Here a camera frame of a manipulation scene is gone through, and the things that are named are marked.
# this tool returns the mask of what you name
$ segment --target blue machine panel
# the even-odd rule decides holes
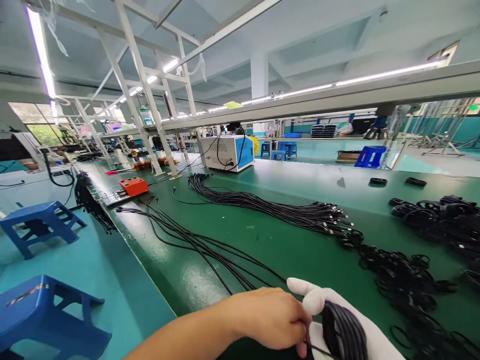
[[[254,142],[248,137],[238,138],[235,140],[236,145],[236,157],[238,161],[238,168],[241,169],[244,166],[254,161]]]

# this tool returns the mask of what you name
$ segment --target yellow object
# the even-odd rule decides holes
[[[243,108],[242,104],[239,104],[238,102],[235,102],[235,101],[229,101],[227,103],[224,103],[223,106],[226,106],[230,110]]]
[[[260,152],[260,143],[254,136],[249,136],[248,138],[253,141],[253,154],[256,156]]]

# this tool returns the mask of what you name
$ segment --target stacked trays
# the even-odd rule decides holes
[[[312,138],[333,138],[337,131],[337,124],[313,125],[311,127]]]

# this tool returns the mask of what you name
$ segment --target blue plastic stool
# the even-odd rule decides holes
[[[270,156],[270,143],[269,142],[262,142],[261,144],[261,151],[260,156],[262,157],[264,153],[267,153]]]
[[[25,223],[29,231],[20,237],[13,227],[22,223]],[[56,236],[63,238],[69,244],[77,241],[79,236],[72,231],[75,223],[79,223],[82,227],[87,226],[59,201],[23,207],[0,219],[0,227],[10,237],[26,260],[34,257],[29,250],[30,245],[45,242]]]
[[[287,161],[287,153],[285,152],[285,150],[273,150],[271,152],[271,159]]]
[[[385,146],[364,146],[355,163],[355,166],[357,168],[377,169],[380,167],[380,159],[386,151],[387,148]]]
[[[294,141],[286,142],[285,151],[288,157],[291,157],[292,155],[297,156],[297,143]]]
[[[63,299],[58,305],[55,295]],[[0,294],[0,353],[31,339],[59,349],[56,360],[72,356],[96,360],[112,336],[92,323],[91,306],[104,302],[47,275],[21,283]],[[81,304],[82,320],[63,311],[73,303]]]

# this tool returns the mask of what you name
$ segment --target blue crate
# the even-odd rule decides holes
[[[300,132],[288,132],[285,134],[285,139],[298,139],[301,137],[302,134]]]

